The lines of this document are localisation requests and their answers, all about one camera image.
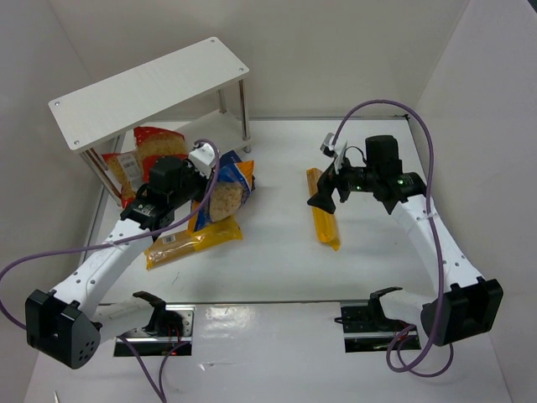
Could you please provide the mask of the blue and orange pasta bag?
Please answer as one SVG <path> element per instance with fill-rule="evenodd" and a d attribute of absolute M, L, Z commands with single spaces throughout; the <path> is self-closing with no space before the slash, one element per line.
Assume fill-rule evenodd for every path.
<path fill-rule="evenodd" d="M 253 160 L 221 164 L 215 188 L 209 202 L 188 222 L 193 233 L 235 214 L 254 189 Z"/>

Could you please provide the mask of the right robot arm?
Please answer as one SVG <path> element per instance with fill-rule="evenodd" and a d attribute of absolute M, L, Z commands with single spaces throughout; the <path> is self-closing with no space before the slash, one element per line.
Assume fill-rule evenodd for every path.
<path fill-rule="evenodd" d="M 334 192 L 341 202 L 353 192 L 372 194 L 409 237 L 436 293 L 431 300 L 400 286 L 375 291 L 368 301 L 373 320 L 379 326 L 396 321 L 414 325 L 422 340 L 439 347 L 489 332 L 503 288 L 497 280 L 485 279 L 464 257 L 427 198 L 422 177 L 404 171 L 397 139 L 391 135 L 367 138 L 364 164 L 354 166 L 346 156 L 347 146 L 336 144 L 334 138 L 327 134 L 321 145 L 321 152 L 332 162 L 317 181 L 308 205 L 332 214 Z"/>

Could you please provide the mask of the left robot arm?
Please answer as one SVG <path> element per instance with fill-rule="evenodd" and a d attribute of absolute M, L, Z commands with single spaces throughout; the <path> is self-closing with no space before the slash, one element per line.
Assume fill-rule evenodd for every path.
<path fill-rule="evenodd" d="M 149 182 L 121 212 L 106 243 L 51 290 L 35 290 L 27 298 L 28 345 L 79 369 L 110 338 L 134 328 L 160 332 L 171 317 L 161 298 L 137 291 L 110 306 L 102 306 L 102 298 L 128 266 L 167 231 L 179 207 L 194 200 L 208 201 L 219 168 L 215 156 L 205 162 L 194 154 L 185 160 L 174 156 L 158 159 Z"/>

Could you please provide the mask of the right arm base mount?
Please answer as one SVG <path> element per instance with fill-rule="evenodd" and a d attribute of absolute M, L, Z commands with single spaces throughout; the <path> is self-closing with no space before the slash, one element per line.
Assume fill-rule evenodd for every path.
<path fill-rule="evenodd" d="M 376 323 L 366 303 L 341 305 L 333 322 L 342 328 L 346 353 L 386 352 L 394 336 L 408 326 L 394 320 Z"/>

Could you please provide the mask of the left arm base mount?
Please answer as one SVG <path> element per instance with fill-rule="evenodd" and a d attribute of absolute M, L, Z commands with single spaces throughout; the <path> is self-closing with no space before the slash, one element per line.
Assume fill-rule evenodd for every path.
<path fill-rule="evenodd" d="M 196 307 L 170 304 L 166 310 L 156 331 L 134 328 L 123 334 L 141 357 L 164 357 L 175 347 L 172 356 L 191 356 Z"/>

